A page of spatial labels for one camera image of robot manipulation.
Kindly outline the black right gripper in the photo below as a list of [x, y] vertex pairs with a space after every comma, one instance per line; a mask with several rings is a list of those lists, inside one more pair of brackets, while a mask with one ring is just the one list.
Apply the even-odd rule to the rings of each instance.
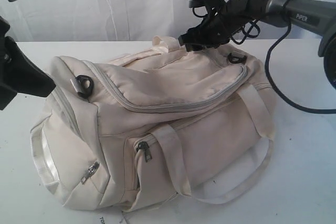
[[252, 21], [252, 17], [242, 11], [236, 11], [232, 1], [223, 2], [214, 7], [206, 4], [206, 14], [202, 22], [178, 37], [179, 44], [187, 51], [201, 51], [206, 47], [218, 47], [230, 41], [230, 38]]

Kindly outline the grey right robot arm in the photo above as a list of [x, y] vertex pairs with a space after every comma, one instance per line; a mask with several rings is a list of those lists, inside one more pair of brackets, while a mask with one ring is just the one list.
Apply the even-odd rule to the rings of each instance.
[[253, 21], [286, 27], [298, 26], [321, 36], [318, 56], [323, 58], [327, 80], [335, 86], [335, 3], [316, 0], [189, 0], [195, 10], [205, 7], [202, 22], [179, 36], [188, 51], [229, 43]]

